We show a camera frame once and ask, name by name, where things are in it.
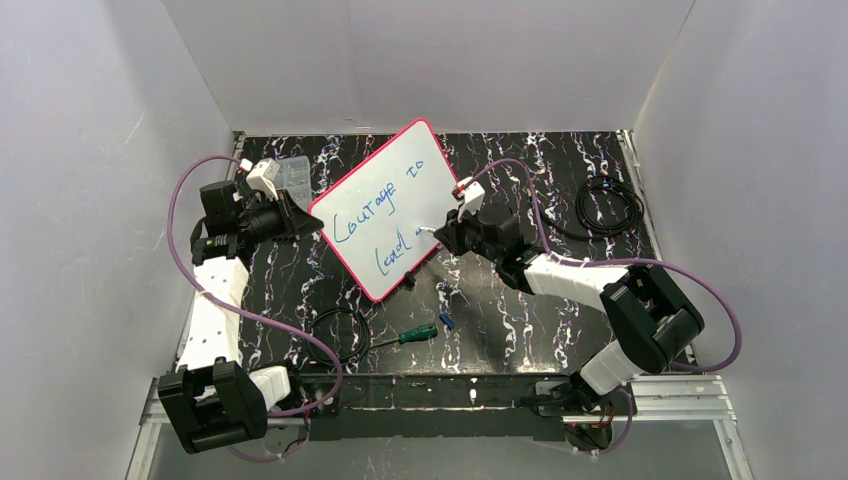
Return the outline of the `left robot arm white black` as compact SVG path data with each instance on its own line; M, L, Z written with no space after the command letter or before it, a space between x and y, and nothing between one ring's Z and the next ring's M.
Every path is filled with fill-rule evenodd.
M292 392L291 364L247 372L238 347L239 308L254 250L294 242L322 227L286 189L219 181L199 191L204 209L190 236L195 293L185 347L174 372L158 381L158 398L189 454L260 439L268 414Z

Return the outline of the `pink framed whiteboard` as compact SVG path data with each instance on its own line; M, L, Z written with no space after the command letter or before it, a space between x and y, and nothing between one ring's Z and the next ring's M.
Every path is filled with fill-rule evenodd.
M438 247L425 231L459 206L458 183L430 123L419 118L315 199L322 238L367 298L379 302Z

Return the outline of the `clear plastic organizer box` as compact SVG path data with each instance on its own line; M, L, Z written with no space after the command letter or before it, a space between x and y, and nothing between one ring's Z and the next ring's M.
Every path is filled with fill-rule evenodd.
M303 210L313 201L311 164L307 156L277 159L279 170L274 178L277 190L286 190L292 200Z

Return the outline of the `blue marker cap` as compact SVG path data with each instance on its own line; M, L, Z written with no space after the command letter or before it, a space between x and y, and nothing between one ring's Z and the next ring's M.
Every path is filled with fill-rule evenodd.
M455 328L455 323L449 315L442 313L439 315L439 319L449 330L453 330Z

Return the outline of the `green handled screwdriver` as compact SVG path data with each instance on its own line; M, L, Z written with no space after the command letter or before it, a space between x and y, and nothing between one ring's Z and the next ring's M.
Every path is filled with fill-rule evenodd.
M401 333L397 338L384 340L369 346L369 349L380 348L394 344L406 344L427 341L438 335L438 327L434 323L421 325Z

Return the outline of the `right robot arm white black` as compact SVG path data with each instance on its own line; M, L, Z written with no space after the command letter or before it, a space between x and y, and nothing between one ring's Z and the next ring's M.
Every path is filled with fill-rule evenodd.
M523 398L526 406L588 412L635 377L661 373L704 329L700 312L663 268L568 266L527 241L508 208L451 210L432 234L454 256L472 252L489 260L514 290L606 315L614 341L551 392Z

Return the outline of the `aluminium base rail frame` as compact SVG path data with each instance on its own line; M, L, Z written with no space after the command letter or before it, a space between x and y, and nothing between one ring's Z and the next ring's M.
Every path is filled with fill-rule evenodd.
M632 131L619 130L616 132L618 145L623 149L624 162L626 170L630 175L635 175L637 197L642 197L640 180L638 180L638 172L636 167L636 153L632 146ZM506 393L507 377L509 382L517 382L513 380L516 376L507 375L498 377L495 375L495 384L489 385L482 382L483 376L478 377L479 382L468 383L468 392L471 387L486 387L488 390L479 390L478 393ZM388 392L389 399L395 398L396 394L403 394L401 400L424 400L422 396L425 392L426 385L406 385L406 380L401 383L393 383L389 385L385 383L385 379L389 377L374 377L374 379L366 379L365 387L359 391L354 388L355 392L367 394L362 397L365 399L371 393L379 393L377 390ZM448 382L443 387L438 387L434 390L435 393L445 392L452 395L451 399L458 400L461 391L457 380L452 380L445 376L433 377L435 385L441 385L444 380ZM170 427L164 417L164 410L160 408L159 401L153 397L156 381L151 386L150 398L145 405L141 427L136 441L135 450L131 457L130 465L125 479L154 479L154 469L157 449L164 445L162 443L161 434ZM727 394L722 378L718 374L687 374L683 373L663 373L661 375L647 375L634 380L632 386L627 387L631 395L631 407L634 409L633 422L636 421L653 421L653 422L711 422L710 425L714 428L716 438L720 442L723 462L731 479L754 479L752 470L749 466L748 459L745 455L742 442L737 431L737 418L731 405L730 397ZM403 438L448 438L447 423L451 418L460 419L469 418L473 421L478 421L474 425L483 425L479 421L491 420L495 422L494 426L506 425L507 413L517 413L518 407L499 407L499 406L390 406L390 407L360 407L351 406L350 409L344 410L352 413L342 413L344 422L337 424L327 424L327 427L338 425L334 428L342 429L340 438L373 438L378 437L403 437ZM433 430L436 421L442 422L439 425L446 425L445 430Z

